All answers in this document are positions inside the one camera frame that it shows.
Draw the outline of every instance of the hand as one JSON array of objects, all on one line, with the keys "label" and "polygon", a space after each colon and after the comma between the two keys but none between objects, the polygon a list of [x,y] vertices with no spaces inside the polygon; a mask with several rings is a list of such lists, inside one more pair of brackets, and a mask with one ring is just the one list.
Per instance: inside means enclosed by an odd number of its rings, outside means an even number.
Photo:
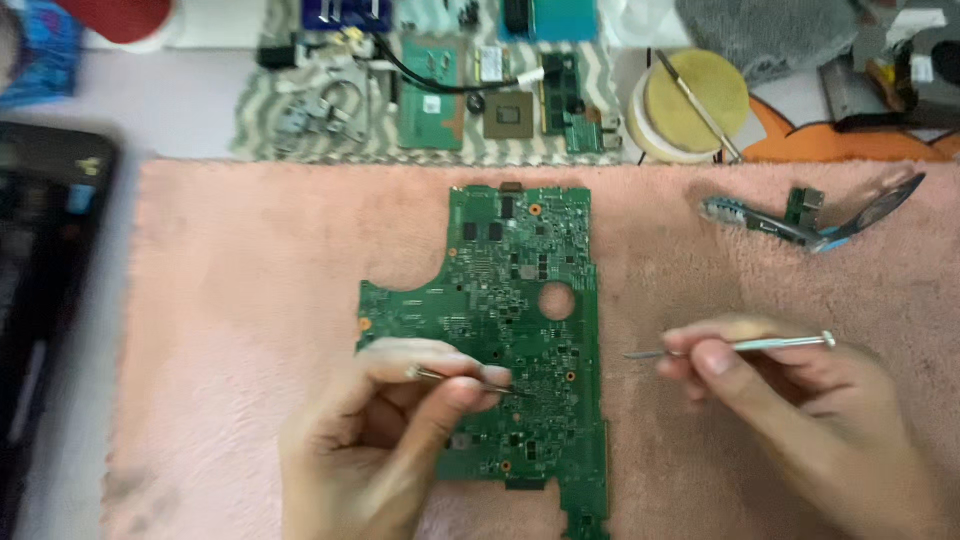
[{"label": "hand", "polygon": [[[380,339],[347,365],[346,381],[281,429],[285,540],[413,538],[450,433],[499,401],[480,381],[511,381],[509,369],[425,339]],[[417,365],[452,378],[414,380]]]},{"label": "hand", "polygon": [[848,533],[947,537],[941,500],[910,440],[893,380],[839,345],[741,356],[729,342],[816,331],[730,316],[663,335],[658,364],[694,404],[715,396],[747,422],[787,481]]}]

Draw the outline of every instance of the screwdriver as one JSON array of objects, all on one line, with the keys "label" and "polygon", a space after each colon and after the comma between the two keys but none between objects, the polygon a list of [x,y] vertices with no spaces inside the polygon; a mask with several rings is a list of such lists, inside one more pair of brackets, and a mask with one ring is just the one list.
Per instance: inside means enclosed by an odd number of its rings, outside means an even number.
[{"label": "screwdriver", "polygon": [[[426,369],[423,366],[414,366],[411,368],[411,379],[429,379],[429,380],[447,380],[450,379],[450,376],[444,375],[442,373],[437,373],[435,371]],[[510,386],[497,386],[496,384],[489,384],[486,382],[480,382],[483,389],[487,392],[493,392],[495,394],[506,394],[517,396],[518,398],[532,398],[533,395],[526,394],[524,392],[518,392],[516,388],[511,384]]]},{"label": "screwdriver", "polygon": [[[793,337],[793,338],[772,338],[772,339],[754,339],[751,341],[738,341],[732,343],[733,349],[739,353],[746,351],[766,351],[768,349],[789,349],[791,347],[808,347],[810,345],[826,345],[828,349],[837,346],[837,340],[833,334],[824,331],[820,335],[811,337]],[[672,351],[650,351],[647,353],[628,353],[624,358],[631,360],[645,360],[648,358],[658,358],[660,356],[685,356],[681,353]]]}]

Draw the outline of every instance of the black cable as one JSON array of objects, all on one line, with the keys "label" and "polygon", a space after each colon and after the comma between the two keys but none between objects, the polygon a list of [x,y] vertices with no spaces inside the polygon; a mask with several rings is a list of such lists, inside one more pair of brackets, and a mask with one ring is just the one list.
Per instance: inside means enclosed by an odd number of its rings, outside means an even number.
[{"label": "black cable", "polygon": [[493,83],[490,85],[482,86],[448,86],[441,85],[440,83],[427,79],[414,73],[412,69],[403,64],[400,59],[394,55],[394,52],[390,50],[390,43],[383,38],[380,34],[371,34],[373,40],[376,41],[376,44],[380,46],[380,52],[383,53],[383,56],[387,57],[387,61],[395,65],[408,79],[412,79],[414,82],[419,83],[421,86],[426,86],[431,91],[435,91],[441,94],[466,94],[470,92],[483,92],[487,90],[498,90],[500,88],[509,88],[511,86],[519,85],[517,79],[511,79],[510,81],[504,81],[503,83]]}]

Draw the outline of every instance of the pink rug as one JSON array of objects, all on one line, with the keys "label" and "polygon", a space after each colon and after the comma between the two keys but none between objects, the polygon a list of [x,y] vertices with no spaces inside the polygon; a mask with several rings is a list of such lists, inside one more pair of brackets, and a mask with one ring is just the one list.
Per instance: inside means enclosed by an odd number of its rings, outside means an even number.
[{"label": "pink rug", "polygon": [[[793,184],[827,193],[824,222],[859,208],[897,165],[593,169],[309,167],[156,161],[136,215],[127,342],[104,496],[108,538],[279,538],[276,432],[353,349],[362,279],[413,288],[444,258],[447,188],[522,181],[593,194],[603,411],[614,538],[836,534],[777,478],[721,407],[621,353],[731,310],[834,330],[896,376],[907,415],[960,477],[960,168],[922,165],[917,193],[834,252],[697,215],[727,193],[782,212]],[[440,485],[423,538],[560,537],[559,489]]]}]

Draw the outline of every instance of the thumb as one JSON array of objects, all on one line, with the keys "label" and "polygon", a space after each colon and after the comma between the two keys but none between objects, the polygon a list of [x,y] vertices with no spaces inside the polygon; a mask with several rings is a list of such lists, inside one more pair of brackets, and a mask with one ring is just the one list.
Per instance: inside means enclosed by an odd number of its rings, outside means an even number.
[{"label": "thumb", "polygon": [[783,454],[816,458],[833,450],[827,430],[780,397],[730,344],[701,341],[690,360],[713,394]]},{"label": "thumb", "polygon": [[464,414],[484,397],[477,379],[444,381],[420,402],[391,459],[401,477],[432,478],[440,451]]}]

